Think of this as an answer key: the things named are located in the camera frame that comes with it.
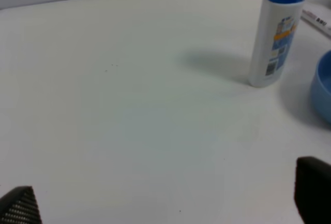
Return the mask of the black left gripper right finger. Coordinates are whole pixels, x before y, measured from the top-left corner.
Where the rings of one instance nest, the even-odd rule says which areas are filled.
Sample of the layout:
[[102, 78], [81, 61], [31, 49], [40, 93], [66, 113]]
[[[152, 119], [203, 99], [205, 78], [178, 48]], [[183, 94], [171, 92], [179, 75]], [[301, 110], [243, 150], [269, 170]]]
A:
[[330, 164], [315, 157], [297, 159], [294, 201], [303, 223], [330, 223]]

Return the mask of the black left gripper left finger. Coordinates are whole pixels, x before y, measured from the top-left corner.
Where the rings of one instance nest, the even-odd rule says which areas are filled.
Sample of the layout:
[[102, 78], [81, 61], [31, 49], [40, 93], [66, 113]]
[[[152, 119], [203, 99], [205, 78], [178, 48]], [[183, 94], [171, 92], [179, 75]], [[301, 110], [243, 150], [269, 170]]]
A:
[[1, 197], [1, 223], [42, 224], [32, 186], [19, 186]]

